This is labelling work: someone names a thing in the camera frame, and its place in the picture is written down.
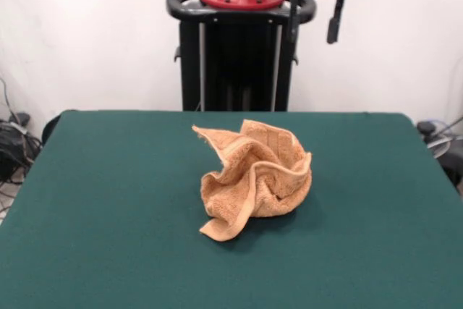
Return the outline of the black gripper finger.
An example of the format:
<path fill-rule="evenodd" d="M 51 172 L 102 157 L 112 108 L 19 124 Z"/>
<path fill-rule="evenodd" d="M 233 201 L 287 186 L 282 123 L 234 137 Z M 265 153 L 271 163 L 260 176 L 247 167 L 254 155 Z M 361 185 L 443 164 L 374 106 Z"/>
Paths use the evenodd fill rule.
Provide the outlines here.
<path fill-rule="evenodd" d="M 328 24 L 327 43 L 336 43 L 338 41 L 343 7 L 344 0 L 336 0 L 334 14 Z"/>
<path fill-rule="evenodd" d="M 299 15 L 298 15 L 299 0 L 290 0 L 290 11 L 289 11 L 289 40 L 294 42 L 297 37 L 299 27 Z"/>

